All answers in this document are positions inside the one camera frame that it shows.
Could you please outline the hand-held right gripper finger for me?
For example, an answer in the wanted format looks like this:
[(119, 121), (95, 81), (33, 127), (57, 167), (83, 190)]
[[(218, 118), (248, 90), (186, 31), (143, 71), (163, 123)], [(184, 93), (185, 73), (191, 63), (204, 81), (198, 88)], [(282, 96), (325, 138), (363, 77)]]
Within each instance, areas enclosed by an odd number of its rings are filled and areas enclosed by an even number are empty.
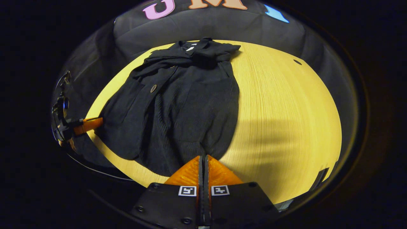
[(203, 226), (268, 228), (279, 210), (257, 182), (243, 182), (210, 155), (203, 158)]
[(187, 162), (164, 183), (151, 183), (132, 208), (132, 216), (158, 229), (196, 229), (202, 222), (202, 160)]

